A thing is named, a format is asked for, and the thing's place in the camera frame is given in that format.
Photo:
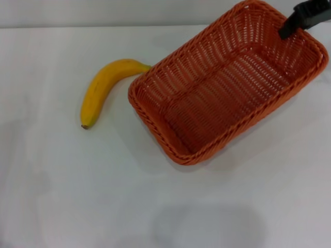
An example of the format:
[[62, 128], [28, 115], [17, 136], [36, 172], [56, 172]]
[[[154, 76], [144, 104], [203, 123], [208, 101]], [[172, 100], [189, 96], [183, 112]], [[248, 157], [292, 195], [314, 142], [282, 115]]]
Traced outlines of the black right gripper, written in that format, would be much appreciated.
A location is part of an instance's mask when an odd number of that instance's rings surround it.
[[289, 38], [298, 29], [309, 29], [322, 22], [330, 21], [330, 1], [311, 0], [294, 7], [294, 12], [278, 30], [282, 40]]

